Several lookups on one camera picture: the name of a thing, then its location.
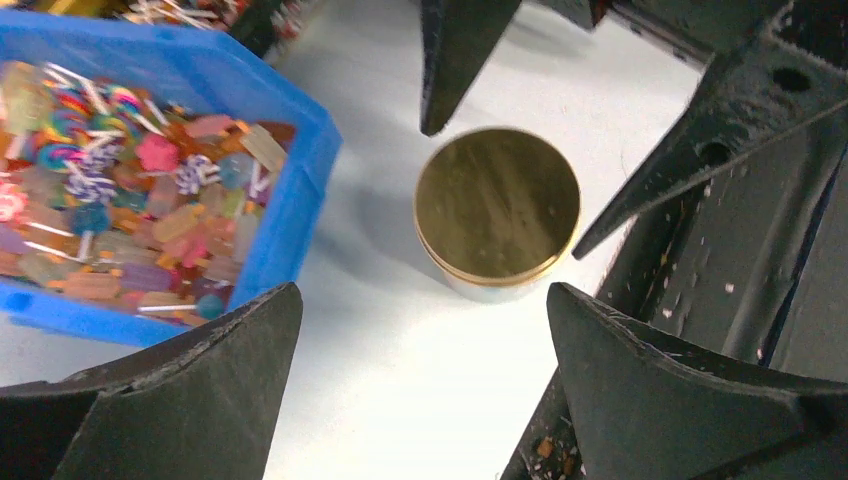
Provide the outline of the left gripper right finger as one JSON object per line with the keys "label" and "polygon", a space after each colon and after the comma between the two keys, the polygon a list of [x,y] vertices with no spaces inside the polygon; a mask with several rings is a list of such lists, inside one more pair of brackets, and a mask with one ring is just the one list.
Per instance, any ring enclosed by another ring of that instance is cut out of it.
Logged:
{"label": "left gripper right finger", "polygon": [[698,347],[567,283],[547,311],[592,479],[843,479],[847,387]]}

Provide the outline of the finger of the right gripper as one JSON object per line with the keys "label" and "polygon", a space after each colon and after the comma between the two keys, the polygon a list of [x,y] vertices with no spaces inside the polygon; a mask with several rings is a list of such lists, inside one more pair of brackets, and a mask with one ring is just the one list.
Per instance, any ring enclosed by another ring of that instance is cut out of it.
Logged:
{"label": "finger of the right gripper", "polygon": [[616,6],[705,64],[690,103],[573,248],[847,107],[844,6]]}
{"label": "finger of the right gripper", "polygon": [[517,12],[518,1],[424,0],[420,131],[440,133]]}

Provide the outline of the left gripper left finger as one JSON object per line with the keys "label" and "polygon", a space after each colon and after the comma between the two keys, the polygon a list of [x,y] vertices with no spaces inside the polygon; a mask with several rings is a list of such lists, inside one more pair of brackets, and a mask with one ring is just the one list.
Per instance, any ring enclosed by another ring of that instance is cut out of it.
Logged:
{"label": "left gripper left finger", "polygon": [[1,391],[5,479],[259,479],[303,315],[295,284],[59,382]]}

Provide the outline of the round gold jar lid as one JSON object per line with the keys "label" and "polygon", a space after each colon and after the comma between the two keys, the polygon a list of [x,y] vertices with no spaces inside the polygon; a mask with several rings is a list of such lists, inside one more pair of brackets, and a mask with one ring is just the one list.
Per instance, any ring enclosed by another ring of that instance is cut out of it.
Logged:
{"label": "round gold jar lid", "polygon": [[534,282],[569,252],[581,216],[577,175],[530,132],[483,128],[458,135],[422,168],[416,234],[451,279],[475,287]]}

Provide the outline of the clear plastic jar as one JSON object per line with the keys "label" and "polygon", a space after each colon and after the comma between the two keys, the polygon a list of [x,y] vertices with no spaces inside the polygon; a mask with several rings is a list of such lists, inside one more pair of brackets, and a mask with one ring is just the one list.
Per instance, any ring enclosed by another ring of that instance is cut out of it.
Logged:
{"label": "clear plastic jar", "polygon": [[542,272],[507,283],[483,284],[446,270],[443,270],[442,274],[449,287],[456,293],[485,304],[505,303],[523,298],[546,282],[550,276],[549,272]]}

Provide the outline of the blue plastic candy bin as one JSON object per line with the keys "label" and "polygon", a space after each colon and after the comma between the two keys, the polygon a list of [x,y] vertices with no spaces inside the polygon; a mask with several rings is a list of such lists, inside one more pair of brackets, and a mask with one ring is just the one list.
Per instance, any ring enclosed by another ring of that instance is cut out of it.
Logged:
{"label": "blue plastic candy bin", "polygon": [[229,33],[1,9],[1,311],[148,347],[294,281],[342,143]]}

